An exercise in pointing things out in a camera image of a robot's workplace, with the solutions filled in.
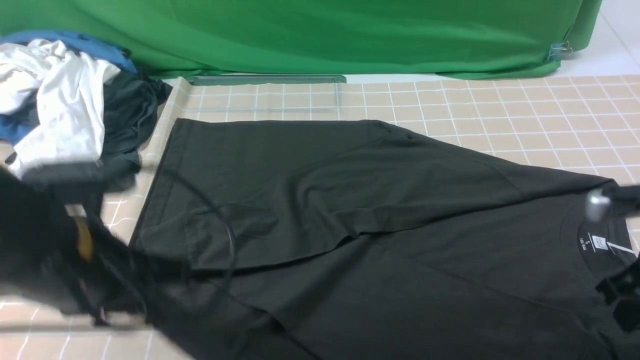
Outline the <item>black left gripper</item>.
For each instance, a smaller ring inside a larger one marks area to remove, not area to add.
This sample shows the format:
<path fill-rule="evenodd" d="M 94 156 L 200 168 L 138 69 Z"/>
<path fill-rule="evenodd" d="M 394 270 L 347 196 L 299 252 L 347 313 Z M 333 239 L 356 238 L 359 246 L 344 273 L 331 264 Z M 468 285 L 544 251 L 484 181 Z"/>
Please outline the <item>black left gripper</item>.
<path fill-rule="evenodd" d="M 190 266 L 183 260 L 130 248 L 100 219 L 71 219 L 75 237 L 72 244 L 55 251 L 55 275 L 94 325 L 109 326 L 108 313 L 118 309 L 137 313 L 150 324 L 160 312 L 155 286 L 189 278 Z"/>

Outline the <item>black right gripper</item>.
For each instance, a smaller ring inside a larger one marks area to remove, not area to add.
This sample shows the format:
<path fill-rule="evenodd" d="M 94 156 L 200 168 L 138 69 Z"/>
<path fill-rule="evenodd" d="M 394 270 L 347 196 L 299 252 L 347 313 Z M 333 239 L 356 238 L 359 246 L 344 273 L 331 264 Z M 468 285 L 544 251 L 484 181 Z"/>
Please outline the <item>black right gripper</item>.
<path fill-rule="evenodd" d="M 634 260 L 619 273 L 598 283 L 596 291 L 605 304 L 612 307 L 612 316 L 626 333 L 640 328 L 640 259 Z"/>

